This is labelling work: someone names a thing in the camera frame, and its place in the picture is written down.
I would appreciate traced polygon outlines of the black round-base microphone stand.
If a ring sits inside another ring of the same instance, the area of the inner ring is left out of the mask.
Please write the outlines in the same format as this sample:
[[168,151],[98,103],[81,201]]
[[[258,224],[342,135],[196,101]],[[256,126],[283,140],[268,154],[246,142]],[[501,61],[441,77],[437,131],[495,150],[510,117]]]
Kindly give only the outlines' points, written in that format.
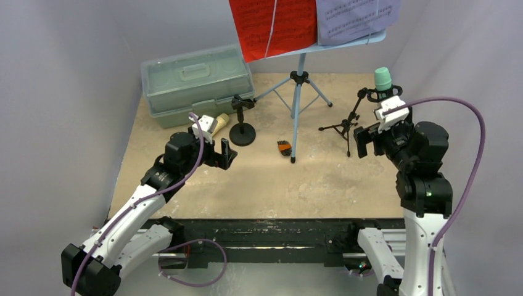
[[229,131],[230,141],[237,146],[245,147],[254,142],[256,138],[255,128],[244,121],[244,109],[252,109],[255,103],[252,99],[243,99],[235,94],[231,107],[236,111],[238,123],[231,127]]

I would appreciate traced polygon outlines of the cream yellow microphone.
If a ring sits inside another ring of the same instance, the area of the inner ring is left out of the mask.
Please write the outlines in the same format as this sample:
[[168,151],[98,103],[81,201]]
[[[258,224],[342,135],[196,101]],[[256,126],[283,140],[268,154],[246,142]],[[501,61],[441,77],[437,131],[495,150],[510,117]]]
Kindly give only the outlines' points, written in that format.
[[230,119],[228,114],[222,113],[216,117],[216,127],[213,130],[212,136],[215,136],[220,130],[222,130],[228,123]]

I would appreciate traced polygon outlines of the black tripod microphone stand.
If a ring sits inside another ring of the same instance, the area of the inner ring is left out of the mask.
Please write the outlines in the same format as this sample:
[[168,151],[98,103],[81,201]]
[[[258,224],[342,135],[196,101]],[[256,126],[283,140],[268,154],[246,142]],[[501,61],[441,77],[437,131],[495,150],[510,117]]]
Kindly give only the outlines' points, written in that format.
[[357,108],[360,105],[360,102],[363,99],[367,99],[370,102],[380,103],[384,101],[385,99],[388,99],[394,95],[401,96],[403,93],[403,89],[401,86],[398,85],[392,85],[389,89],[386,90],[378,90],[377,88],[369,89],[369,88],[362,88],[357,92],[358,100],[352,109],[352,111],[349,113],[347,119],[343,119],[341,123],[337,125],[331,125],[331,126],[323,126],[319,127],[319,131],[324,131],[328,129],[334,129],[337,134],[339,134],[344,140],[347,142],[347,157],[351,156],[350,153],[350,140],[349,140],[349,131],[352,127],[356,127],[358,125],[358,120],[360,118],[360,115],[356,113]]

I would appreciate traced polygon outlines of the mint green microphone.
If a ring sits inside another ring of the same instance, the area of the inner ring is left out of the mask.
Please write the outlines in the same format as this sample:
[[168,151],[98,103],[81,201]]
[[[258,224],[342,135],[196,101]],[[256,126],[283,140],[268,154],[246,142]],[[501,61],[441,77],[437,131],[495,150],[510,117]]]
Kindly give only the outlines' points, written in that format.
[[393,95],[392,78],[387,67],[380,67],[374,71],[374,85],[379,101]]

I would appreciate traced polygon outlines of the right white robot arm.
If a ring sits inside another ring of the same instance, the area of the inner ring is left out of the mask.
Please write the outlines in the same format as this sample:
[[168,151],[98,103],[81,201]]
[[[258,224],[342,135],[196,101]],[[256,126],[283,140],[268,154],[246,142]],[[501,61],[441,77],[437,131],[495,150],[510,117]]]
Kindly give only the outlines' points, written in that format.
[[437,235],[450,218],[453,190],[439,169],[448,133],[429,121],[403,121],[382,132],[378,127],[359,127],[354,138],[360,158],[371,143],[375,155],[385,155],[398,170],[395,188],[405,222],[405,264],[398,264],[378,227],[349,231],[347,245],[365,252],[378,280],[377,295],[442,295],[443,240]]

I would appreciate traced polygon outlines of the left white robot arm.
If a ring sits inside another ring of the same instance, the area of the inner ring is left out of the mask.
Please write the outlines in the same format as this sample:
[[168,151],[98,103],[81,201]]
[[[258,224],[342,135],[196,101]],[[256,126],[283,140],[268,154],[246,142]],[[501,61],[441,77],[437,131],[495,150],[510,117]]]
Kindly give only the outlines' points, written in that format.
[[81,245],[69,244],[61,253],[62,279],[72,295],[114,295],[124,277],[161,251],[182,252],[207,240],[186,240],[184,226],[168,216],[158,219],[145,233],[144,223],[185,185],[202,164],[227,170],[237,152],[227,139],[221,152],[215,142],[199,132],[172,134],[164,154],[155,159],[140,185],[124,206]]

